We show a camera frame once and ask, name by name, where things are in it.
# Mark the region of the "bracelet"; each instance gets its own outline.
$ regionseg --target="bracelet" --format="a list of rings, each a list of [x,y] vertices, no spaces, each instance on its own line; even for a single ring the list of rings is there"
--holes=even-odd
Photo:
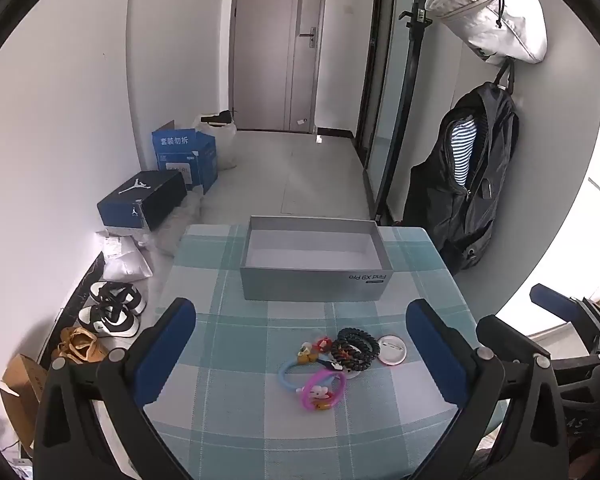
[[[380,345],[371,334],[357,328],[343,328],[331,346],[333,358],[347,370],[367,370],[380,354]]]
[[[315,386],[325,380],[333,381],[334,378],[339,378],[340,385],[338,389],[331,393],[326,399],[315,399],[311,397],[311,393]],[[306,410],[328,410],[342,400],[344,389],[347,385],[347,376],[344,372],[335,372],[331,370],[320,370],[311,376],[302,389],[301,402]]]
[[[325,367],[326,371],[332,371],[332,372],[342,371],[342,366],[340,366],[338,363],[334,363],[333,361],[331,361],[327,355],[312,354],[312,359],[314,356],[315,356],[315,359],[313,361],[309,361],[309,362],[316,362],[316,363],[321,364],[322,366]],[[282,384],[290,392],[295,392],[295,393],[301,393],[304,390],[304,386],[296,386],[295,384],[290,383],[289,381],[286,380],[285,374],[294,366],[301,366],[301,365],[307,364],[307,362],[304,362],[304,359],[300,360],[299,357],[300,356],[290,359],[289,361],[287,361],[280,367],[280,370],[278,370],[278,381],[280,382],[280,384]],[[325,382],[315,384],[314,386],[327,387],[329,384],[331,384],[333,382],[333,378],[334,377],[327,378],[327,380]],[[319,392],[316,390],[315,393],[321,394],[321,393],[323,393],[323,391],[321,390]]]

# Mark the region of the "tablecloth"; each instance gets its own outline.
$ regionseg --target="tablecloth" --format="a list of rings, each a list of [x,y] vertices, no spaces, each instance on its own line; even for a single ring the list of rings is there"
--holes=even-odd
[[[195,479],[398,479],[410,474],[456,408],[440,396],[406,331],[410,301],[426,298],[477,346],[475,321],[440,256],[419,228],[380,228],[394,268],[375,302],[247,301],[240,258],[245,226],[190,226],[157,315],[190,299],[196,328],[160,397],[145,407],[162,439]],[[304,341],[344,327],[400,336],[407,359],[376,361],[347,382],[334,409],[307,412],[276,378]],[[294,368],[302,385],[319,365]],[[496,424],[504,415],[501,406]]]

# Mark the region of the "glass panel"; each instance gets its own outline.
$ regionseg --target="glass panel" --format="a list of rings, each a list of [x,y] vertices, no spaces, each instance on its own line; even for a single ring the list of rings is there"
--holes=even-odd
[[[413,0],[395,0],[394,25],[389,47],[389,59],[384,78],[384,89],[380,103],[376,136],[371,148],[371,157],[366,169],[371,183],[374,199],[378,197],[384,167],[389,155],[389,146],[394,134],[395,119],[398,115],[400,92],[404,80],[404,69],[407,65],[409,49],[409,29],[405,27],[407,19],[398,21],[398,16],[404,10],[411,10]]]

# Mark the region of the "cardboard box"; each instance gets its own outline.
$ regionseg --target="cardboard box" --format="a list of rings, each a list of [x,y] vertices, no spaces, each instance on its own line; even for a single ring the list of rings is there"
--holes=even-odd
[[[371,220],[252,216],[245,300],[376,301],[394,270]]]
[[[186,195],[179,171],[141,171],[100,200],[98,211],[107,227],[153,230]]]
[[[30,457],[33,457],[36,417],[45,381],[45,369],[22,354],[16,355],[9,362],[2,375],[2,382],[13,392],[0,388],[4,410],[22,447]]]
[[[218,178],[216,138],[197,130],[157,130],[152,133],[160,170],[178,170],[187,189],[206,193]]]

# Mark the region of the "brown cardboard box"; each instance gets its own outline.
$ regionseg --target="brown cardboard box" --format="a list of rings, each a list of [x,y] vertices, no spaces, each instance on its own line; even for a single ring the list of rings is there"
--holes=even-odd
[[[16,355],[9,362],[2,375],[2,382],[17,394],[14,395],[0,388],[4,409],[22,447],[30,457],[33,457],[36,415],[45,380],[45,369],[22,354]]]

